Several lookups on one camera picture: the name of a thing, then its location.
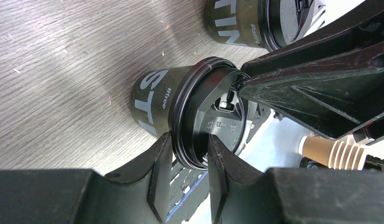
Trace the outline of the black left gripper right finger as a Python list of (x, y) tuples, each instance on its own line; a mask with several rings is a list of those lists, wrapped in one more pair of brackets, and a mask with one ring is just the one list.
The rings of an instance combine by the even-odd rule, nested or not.
[(384, 173), (271, 168), (261, 172), (208, 137), (214, 224), (384, 224)]

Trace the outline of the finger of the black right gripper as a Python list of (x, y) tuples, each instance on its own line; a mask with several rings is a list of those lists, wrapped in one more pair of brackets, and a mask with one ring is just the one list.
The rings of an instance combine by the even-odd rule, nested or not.
[(384, 0), (366, 0), (337, 20), (281, 49), (246, 62), (251, 77), (363, 49), (384, 41)]
[(240, 95), (305, 128), (338, 139), (365, 126), (384, 132), (384, 41), (365, 48), (324, 44), (247, 62)]

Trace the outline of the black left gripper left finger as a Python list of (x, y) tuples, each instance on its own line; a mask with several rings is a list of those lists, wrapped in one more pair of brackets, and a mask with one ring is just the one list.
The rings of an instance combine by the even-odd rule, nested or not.
[(0, 224), (163, 224), (171, 135), (102, 176), (91, 169), (0, 170)]

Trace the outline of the black coffee cup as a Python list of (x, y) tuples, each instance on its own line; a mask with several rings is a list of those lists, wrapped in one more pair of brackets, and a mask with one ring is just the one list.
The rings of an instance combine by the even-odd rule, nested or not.
[(166, 132), (171, 134), (171, 105), (179, 95), (180, 84), (192, 66), (149, 71), (138, 78), (129, 97), (130, 112), (137, 125), (154, 137)]
[(207, 33), (221, 44), (265, 49), (258, 26), (259, 1), (206, 1), (203, 23)]

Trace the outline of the black plastic cup lid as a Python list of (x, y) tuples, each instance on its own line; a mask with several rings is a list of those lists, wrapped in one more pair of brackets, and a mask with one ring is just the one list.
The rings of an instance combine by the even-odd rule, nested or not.
[(317, 0), (260, 0), (259, 3), (262, 46), (269, 52), (303, 38), (320, 9)]

